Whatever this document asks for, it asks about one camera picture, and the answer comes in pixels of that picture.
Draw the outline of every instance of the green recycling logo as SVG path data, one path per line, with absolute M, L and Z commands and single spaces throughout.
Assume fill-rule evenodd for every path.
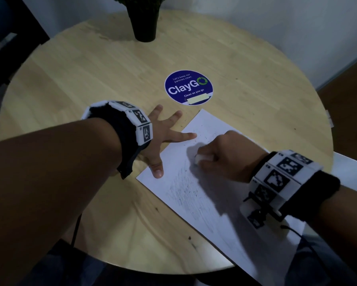
M 208 81 L 207 81 L 207 79 L 205 77 L 198 77 L 197 78 L 197 83 L 200 84 L 200 85 L 207 85 Z

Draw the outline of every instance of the fingernail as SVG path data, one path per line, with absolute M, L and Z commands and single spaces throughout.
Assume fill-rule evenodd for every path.
M 161 170 L 157 170 L 154 172 L 154 177 L 155 178 L 161 178 L 163 175 L 162 171 Z

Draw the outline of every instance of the hand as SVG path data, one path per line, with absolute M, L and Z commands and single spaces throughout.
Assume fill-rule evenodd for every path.
M 152 122 L 153 127 L 153 139 L 149 146 L 144 149 L 141 154 L 147 158 L 149 167 L 152 170 L 152 174 L 155 178 L 161 178 L 164 175 L 164 169 L 162 167 L 162 160 L 160 158 L 160 147 L 164 142 L 182 142 L 197 137 L 195 133 L 181 133 L 171 130 L 177 120 L 182 116 L 182 111 L 176 111 L 174 115 L 166 120 L 157 120 L 162 112 L 162 105 L 157 105 L 151 114 L 148 115 Z
M 214 155 L 214 161 L 201 160 L 199 166 L 209 173 L 237 182 L 250 182 L 253 169 L 268 153 L 243 135 L 229 130 L 210 144 L 198 149 L 198 154 Z

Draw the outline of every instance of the potted plant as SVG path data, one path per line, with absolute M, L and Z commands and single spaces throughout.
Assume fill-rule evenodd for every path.
M 127 7 L 135 38 L 151 42 L 156 38 L 157 19 L 165 0 L 115 0 Z

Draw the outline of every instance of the yellow tape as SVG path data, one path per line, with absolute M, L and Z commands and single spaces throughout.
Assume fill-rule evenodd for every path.
M 208 99 L 208 98 L 209 98 L 209 95 L 207 95 L 207 93 L 204 93 L 204 94 L 192 97 L 192 98 L 188 98 L 188 102 L 189 102 L 189 104 L 193 104 L 193 103 L 200 102 L 200 101 Z

